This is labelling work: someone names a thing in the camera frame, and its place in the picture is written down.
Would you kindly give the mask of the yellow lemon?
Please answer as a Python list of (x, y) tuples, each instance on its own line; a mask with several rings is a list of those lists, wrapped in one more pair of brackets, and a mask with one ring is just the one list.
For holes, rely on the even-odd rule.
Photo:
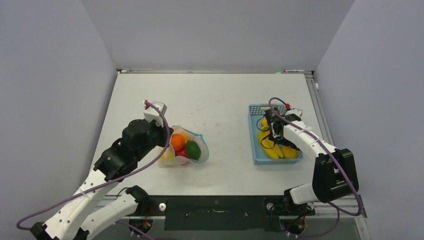
[(161, 155), (160, 160), (163, 164), (169, 164), (175, 160), (175, 152), (172, 148), (167, 148)]

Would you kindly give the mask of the orange fruit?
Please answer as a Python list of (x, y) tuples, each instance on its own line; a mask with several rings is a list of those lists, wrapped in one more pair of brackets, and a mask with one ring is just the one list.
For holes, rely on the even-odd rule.
[(174, 133), (171, 136), (170, 143), (175, 151), (179, 151), (185, 146), (186, 140), (180, 133)]

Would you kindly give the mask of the red apple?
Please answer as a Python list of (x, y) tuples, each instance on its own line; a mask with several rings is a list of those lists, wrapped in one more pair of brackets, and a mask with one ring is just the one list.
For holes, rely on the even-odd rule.
[(185, 147), (183, 147), (183, 148), (181, 148), (179, 150), (176, 150), (175, 151), (175, 155), (177, 157), (184, 157), (184, 158), (187, 158), (187, 159), (190, 158), (189, 155), (187, 154), (187, 151), (186, 151), (186, 148)]

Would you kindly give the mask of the clear zip top bag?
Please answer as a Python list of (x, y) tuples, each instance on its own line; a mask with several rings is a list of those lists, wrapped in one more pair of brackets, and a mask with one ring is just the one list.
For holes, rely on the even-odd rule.
[(202, 165), (209, 159), (209, 148), (200, 133), (192, 132), (181, 126), (174, 125), (170, 146), (159, 158), (165, 166), (186, 164)]

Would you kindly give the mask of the green pepper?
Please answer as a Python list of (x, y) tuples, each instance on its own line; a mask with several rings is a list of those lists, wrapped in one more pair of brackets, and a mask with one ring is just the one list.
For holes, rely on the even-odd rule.
[(185, 144), (185, 148), (187, 151), (187, 154), (189, 156), (189, 159), (198, 161), (202, 155), (202, 150), (200, 149), (199, 145), (193, 141), (189, 140)]

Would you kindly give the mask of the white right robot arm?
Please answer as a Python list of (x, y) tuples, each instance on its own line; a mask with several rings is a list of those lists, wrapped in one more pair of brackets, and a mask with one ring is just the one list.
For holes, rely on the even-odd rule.
[(264, 112), (264, 118), (267, 124), (262, 141), (270, 142), (272, 148), (295, 150), (314, 161), (312, 181), (285, 191), (282, 207), (287, 213), (297, 213), (306, 203), (329, 203), (358, 192), (354, 155), (349, 149), (339, 149), (320, 139), (294, 113), (281, 115), (273, 107)]

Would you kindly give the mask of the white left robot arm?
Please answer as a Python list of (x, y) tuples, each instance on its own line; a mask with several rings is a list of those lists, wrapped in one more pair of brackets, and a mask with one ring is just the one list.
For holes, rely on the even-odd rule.
[(60, 209), (45, 222), (36, 222), (31, 234), (37, 240), (91, 240), (120, 218), (148, 211), (150, 196), (138, 185), (128, 187), (112, 203), (94, 211), (104, 196), (129, 177), (155, 147), (166, 148), (173, 130), (160, 118), (131, 121), (94, 163), (78, 191), (59, 203)]

